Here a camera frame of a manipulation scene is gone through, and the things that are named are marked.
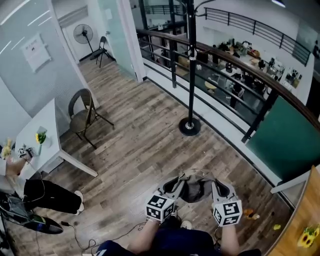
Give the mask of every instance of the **railing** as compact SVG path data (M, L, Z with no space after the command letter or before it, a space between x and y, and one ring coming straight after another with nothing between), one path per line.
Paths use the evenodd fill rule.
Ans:
M236 13L207 7L205 7L205 19L252 33L288 52L303 65L306 66L308 63L311 52L307 48L279 30L257 20Z
M177 76L188 81L189 69L178 60L179 57L186 58L188 60L188 51L179 52L177 51L176 47L176 44L180 44L188 48L189 41L186 39L177 38L171 34L150 30L137 29L137 33L139 42L141 43L140 49L142 56L161 66L167 71L170 71L171 76L162 73L159 71L159 69L154 68L146 63L144 65L171 80L174 88L179 86L184 90L189 91L188 88L177 81ZM152 43L152 38L154 37L160 38L160 41L164 43L162 45ZM162 53L155 52L154 47L161 49ZM195 94L195 97L216 111L229 123L235 126L240 132L242 132L244 134L242 142L246 142L248 139L250 139L252 133L258 129L260 122L264 120L265 115L273 106L278 96L281 96L285 101L291 104L316 128L316 130L320 132L320 122L318 122L318 120L301 103L301 101L299 101L293 94L291 94L284 86L279 84L272 77L260 70L253 69L252 67L241 62L238 58L231 56L230 54L217 48L212 48L206 44L197 42L196 49L208 55L215 56L226 63L232 64L240 71L238 74L244 74L244 81L240 81L236 75L230 76L228 72L219 70L210 62L202 62L199 60L199 58L196 60L197 64L201 65L202 69L196 70L195 72L195 86L203 93L212 97L225 108L237 115L241 120L249 125L249 129L247 131L243 130L235 122L235 120L229 118L222 111L214 107L208 101L204 100L203 97L197 94ZM177 74L177 69L184 70L186 75ZM217 75L218 80L216 81L215 79L212 79L210 75L208 77L208 72L210 74L214 74L215 76ZM208 87L204 86L204 82L215 87L214 93L210 92L210 90L207 89ZM263 92L266 90L266 88L271 89L267 99L263 97Z
M146 14L170 14L169 5L146 5L144 9ZM181 12L180 5L174 5L173 9L176 14Z

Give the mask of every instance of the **white desk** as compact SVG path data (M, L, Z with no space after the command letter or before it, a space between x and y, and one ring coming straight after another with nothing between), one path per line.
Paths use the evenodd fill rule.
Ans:
M40 145L36 142L36 133L40 126L47 130L46 136L51 139L51 146L49 148L42 146L40 155L32 158L30 163L36 171L41 172L57 157L61 157L84 172L94 177L98 176L94 170L76 160L61 148L56 121L55 99L50 101L43 109L41 109L40 112L37 113L35 117L18 134L15 142L15 152L25 145L27 148L34 148L36 153L38 153ZM21 172L21 177L25 179L31 178L31 176L35 174L35 170L33 168L26 165Z

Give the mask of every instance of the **chair leg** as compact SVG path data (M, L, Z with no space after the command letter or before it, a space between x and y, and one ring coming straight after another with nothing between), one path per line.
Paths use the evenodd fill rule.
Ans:
M83 140L83 139L80 137L79 133L75 132L75 134L79 137L80 140Z
M104 121L106 121L107 123L109 123L110 125L112 125L112 128L115 129L115 125L110 122L108 119L104 118L102 115L98 114L97 112L95 113L98 117L102 118Z
M84 131L83 137L95 150L97 149L97 147L87 138L86 131Z
M101 68L101 61L102 61L102 56L104 55L104 53L101 53L101 58L100 58L100 66L99 68Z

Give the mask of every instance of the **standing fan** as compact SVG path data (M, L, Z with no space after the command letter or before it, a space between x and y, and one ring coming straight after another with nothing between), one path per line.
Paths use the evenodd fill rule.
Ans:
M93 36L94 36L94 33L93 33L91 27L89 27L86 24L80 24L80 25L76 26L73 31L74 39L79 44L82 44L82 45L85 45L88 43L92 52L94 52L94 51L92 50L90 41L92 40Z

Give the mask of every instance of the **chair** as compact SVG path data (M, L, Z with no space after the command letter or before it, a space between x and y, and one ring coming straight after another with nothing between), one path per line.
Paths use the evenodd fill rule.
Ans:
M74 106L76 101L81 98L84 110L81 110L78 113L74 113ZM96 150L97 147L86 137L87 129L94 123L95 120L98 120L97 117L102 118L107 123L112 125L112 128L115 129L115 125L109 120L105 119L102 115L98 114L94 105L94 101L91 96L91 92L88 89L81 89L75 93L72 97L69 107L68 107L69 116L71 118L70 130L74 132L80 140L82 140L80 134L83 133L84 139L90 143L90 145Z
M96 58L95 64L98 64L98 58L101 55L100 58L100 66L99 68L101 68L101 61L102 61L102 55L105 54L107 55L109 58L113 59L110 54L108 53L107 49L105 49L105 44L107 42L107 38L105 36L101 36L100 38L100 43L99 43L99 49L96 50L93 54L92 57L90 58L91 60Z

